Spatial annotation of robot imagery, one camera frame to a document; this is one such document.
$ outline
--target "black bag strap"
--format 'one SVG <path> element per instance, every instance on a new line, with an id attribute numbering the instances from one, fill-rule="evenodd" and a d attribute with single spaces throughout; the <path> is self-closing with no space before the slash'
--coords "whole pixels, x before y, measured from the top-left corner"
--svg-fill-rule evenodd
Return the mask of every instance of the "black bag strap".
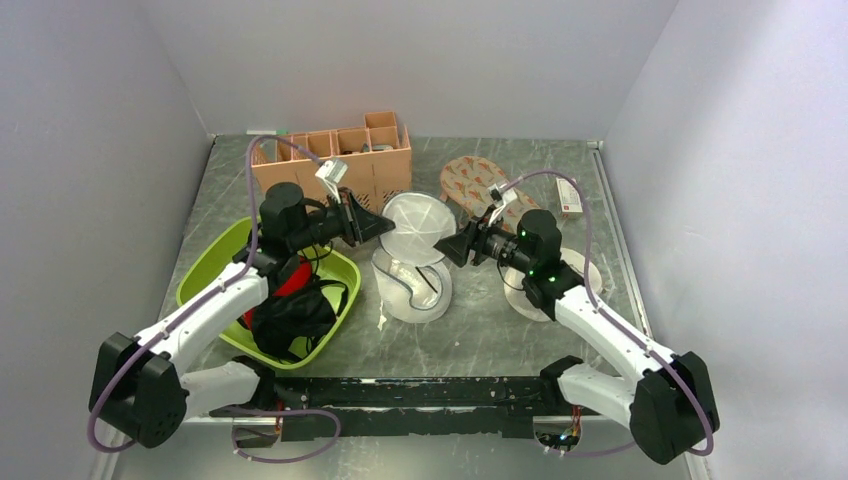
<path id="1" fill-rule="evenodd" d="M 325 287 L 334 287 L 340 286 L 343 288 L 342 290 L 342 298 L 339 300 L 339 308 L 336 309 L 336 316 L 342 314 L 345 307 L 347 306 L 348 295 L 350 293 L 350 289 L 347 284 L 344 282 L 340 282 L 338 280 L 315 280 L 307 283 L 299 290 L 292 292 L 290 295 L 286 296 L 286 298 L 291 299 L 292 297 L 297 297 L 299 295 L 303 295 L 305 293 L 314 291 L 314 290 L 323 290 Z"/>

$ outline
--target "red cloth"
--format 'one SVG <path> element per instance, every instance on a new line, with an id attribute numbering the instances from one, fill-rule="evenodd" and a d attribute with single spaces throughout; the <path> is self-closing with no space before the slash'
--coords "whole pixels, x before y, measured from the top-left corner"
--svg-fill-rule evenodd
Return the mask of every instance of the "red cloth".
<path id="1" fill-rule="evenodd" d="M 312 265 L 303 258 L 300 257 L 300 261 L 302 262 L 297 270 L 295 270 L 294 274 L 283 284 L 282 287 L 277 289 L 274 292 L 275 297 L 285 297 L 286 295 L 291 295 L 292 293 L 300 290 L 309 282 L 309 279 L 312 277 Z M 253 327 L 253 309 L 251 308 L 244 314 L 244 323 L 247 325 L 248 330 Z"/>

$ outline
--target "white wall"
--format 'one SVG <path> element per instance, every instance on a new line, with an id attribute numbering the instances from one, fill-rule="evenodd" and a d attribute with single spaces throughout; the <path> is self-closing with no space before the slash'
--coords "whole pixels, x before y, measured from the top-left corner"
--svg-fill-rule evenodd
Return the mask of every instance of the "white wall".
<path id="1" fill-rule="evenodd" d="M 848 471 L 846 18 L 682 0 L 606 137 L 655 332 L 711 369 L 716 479 Z"/>
<path id="2" fill-rule="evenodd" d="M 601 138 L 676 0 L 146 0 L 214 133 Z"/>
<path id="3" fill-rule="evenodd" d="M 0 112 L 0 478 L 87 478 L 97 349 L 157 318 L 209 142 L 129 0 L 4 1 Z"/>

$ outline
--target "gray marble surface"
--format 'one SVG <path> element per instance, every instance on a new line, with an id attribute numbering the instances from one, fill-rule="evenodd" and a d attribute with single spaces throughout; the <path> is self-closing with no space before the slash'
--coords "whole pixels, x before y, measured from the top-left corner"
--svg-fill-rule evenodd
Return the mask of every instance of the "gray marble surface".
<path id="1" fill-rule="evenodd" d="M 219 136 L 186 225 L 162 314 L 176 309 L 180 279 L 206 247 L 232 223 L 248 214 L 244 150 L 250 137 Z M 412 138 L 413 189 L 439 194 L 439 172 L 462 155 L 497 163 L 510 178 L 544 167 L 556 168 L 581 184 L 594 212 L 592 259 L 604 279 L 601 297 L 636 324 L 633 299 L 625 285 L 604 190 L 585 142 L 480 138 Z M 558 210 L 555 182 L 537 177 L 519 188 L 539 204 Z M 257 187 L 257 201 L 262 195 Z M 459 220 L 465 216 L 458 215 Z M 560 222 L 564 246 L 585 248 L 585 219 Z M 344 324 L 324 351 L 304 368 L 282 373 L 296 376 L 489 376 L 537 375 L 549 363 L 576 355 L 606 373 L 611 367 L 584 340 L 555 323 L 530 321 L 510 308 L 494 262 L 479 267 L 451 266 L 454 295 L 445 315 L 428 324 L 389 319 L 382 329 L 380 299 L 370 265 L 375 242 L 357 249 L 337 248 L 359 266 L 362 289 Z M 221 365 L 238 350 L 216 340 L 193 369 Z"/>

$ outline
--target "crate compartment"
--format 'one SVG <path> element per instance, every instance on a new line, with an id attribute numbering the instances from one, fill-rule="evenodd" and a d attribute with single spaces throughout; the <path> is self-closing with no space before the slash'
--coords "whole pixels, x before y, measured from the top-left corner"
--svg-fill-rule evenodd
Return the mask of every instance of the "crate compartment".
<path id="1" fill-rule="evenodd" d="M 397 117 L 395 112 L 366 113 L 365 126 L 368 128 L 397 127 Z"/>
<path id="2" fill-rule="evenodd" d="M 392 150 L 400 148 L 397 138 L 397 127 L 369 128 L 368 135 L 371 137 L 371 150 L 378 151 L 381 145 L 388 145 Z"/>
<path id="3" fill-rule="evenodd" d="M 257 146 L 252 152 L 250 152 L 250 164 L 254 167 L 267 165 L 269 163 L 273 163 L 273 161 L 268 157 L 268 154 L 265 153 L 261 146 Z"/>
<path id="4" fill-rule="evenodd" d="M 330 140 L 330 133 L 327 132 L 312 132 L 306 136 L 306 148 L 318 155 L 321 158 L 330 158 L 333 156 L 333 142 Z"/>
<path id="5" fill-rule="evenodd" d="M 306 147 L 306 135 L 305 134 L 295 134 L 295 135 L 287 135 L 284 136 L 286 140 L 300 145 L 302 147 Z M 300 158 L 300 153 L 290 145 L 286 145 L 283 142 L 277 142 L 277 161 L 279 162 L 287 162 L 289 160 L 297 160 Z"/>
<path id="6" fill-rule="evenodd" d="M 364 146 L 369 146 L 368 150 L 370 150 L 369 143 L 368 130 L 365 128 L 346 128 L 336 132 L 336 145 L 339 155 L 362 153 Z"/>

